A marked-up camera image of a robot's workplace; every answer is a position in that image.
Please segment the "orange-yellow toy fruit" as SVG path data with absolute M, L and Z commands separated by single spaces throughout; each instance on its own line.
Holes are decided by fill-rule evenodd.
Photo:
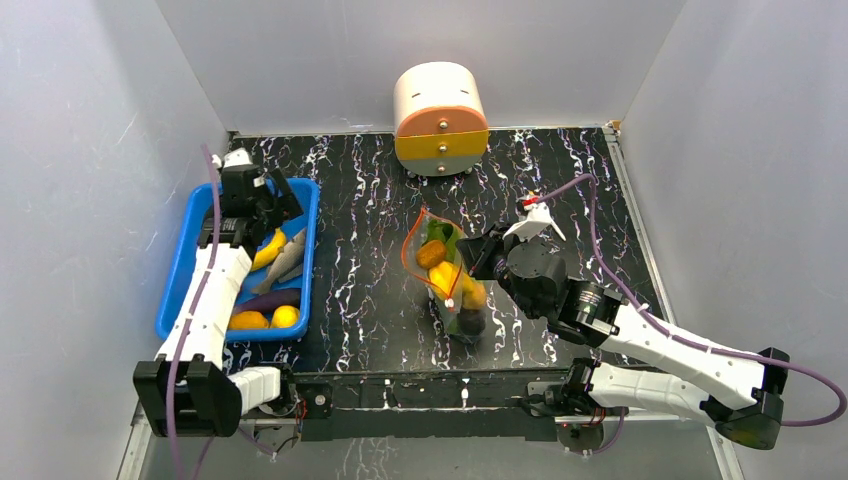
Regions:
M 462 308 L 479 311 L 487 304 L 485 285 L 478 280 L 465 276 L 462 283 Z

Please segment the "green leafy vegetable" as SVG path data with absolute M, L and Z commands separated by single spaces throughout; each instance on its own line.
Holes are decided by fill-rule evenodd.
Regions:
M 463 237 L 464 232 L 451 222 L 431 219 L 427 224 L 426 241 L 441 241 L 446 248 L 445 259 L 448 262 L 455 261 L 457 255 L 456 242 Z

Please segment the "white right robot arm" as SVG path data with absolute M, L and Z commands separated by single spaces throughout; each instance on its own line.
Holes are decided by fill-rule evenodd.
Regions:
M 638 311 L 623 294 L 569 276 L 565 260 L 545 242 L 520 241 L 501 225 L 456 247 L 472 278 L 497 282 L 527 318 L 546 320 L 559 339 L 649 365 L 627 371 L 575 361 L 560 392 L 571 411 L 653 410 L 709 425 L 748 448 L 774 448 L 785 424 L 787 353 L 769 347 L 724 355 L 722 345 Z

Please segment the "clear red-zipper zip bag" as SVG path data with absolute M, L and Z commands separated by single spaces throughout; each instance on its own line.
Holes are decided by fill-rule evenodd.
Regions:
M 487 327 L 487 291 L 470 277 L 459 253 L 465 237 L 456 223 L 423 208 L 404 240 L 401 261 L 426 286 L 446 335 L 474 344 Z

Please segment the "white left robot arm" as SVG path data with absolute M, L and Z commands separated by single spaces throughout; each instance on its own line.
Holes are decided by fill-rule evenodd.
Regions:
M 222 183 L 189 195 L 157 318 L 163 344 L 139 362 L 133 385 L 157 437 L 230 437 L 250 410 L 275 416 L 294 411 L 299 391 L 287 366 L 253 366 L 229 373 L 223 365 L 235 340 L 290 340 L 309 320 L 311 275 L 292 286 L 255 295 L 252 263 L 275 229 L 305 230 L 315 243 L 320 189 L 306 178 L 263 176 L 256 165 L 224 168 Z

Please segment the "dark purple toy fruit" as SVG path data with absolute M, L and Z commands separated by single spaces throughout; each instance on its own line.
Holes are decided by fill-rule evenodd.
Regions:
M 482 310 L 461 309 L 456 317 L 457 333 L 466 342 L 474 343 L 485 331 L 486 320 Z

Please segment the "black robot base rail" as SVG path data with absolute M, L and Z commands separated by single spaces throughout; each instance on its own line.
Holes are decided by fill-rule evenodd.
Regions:
M 522 437 L 554 441 L 557 420 L 596 418 L 569 400 L 565 368 L 295 373 L 285 391 L 306 404 L 303 438 Z

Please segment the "yellow toy bell pepper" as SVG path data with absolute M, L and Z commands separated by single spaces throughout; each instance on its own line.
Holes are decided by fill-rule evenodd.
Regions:
M 460 275 L 461 269 L 458 265 L 442 261 L 428 270 L 430 289 L 440 300 L 452 297 L 456 285 L 461 284 Z

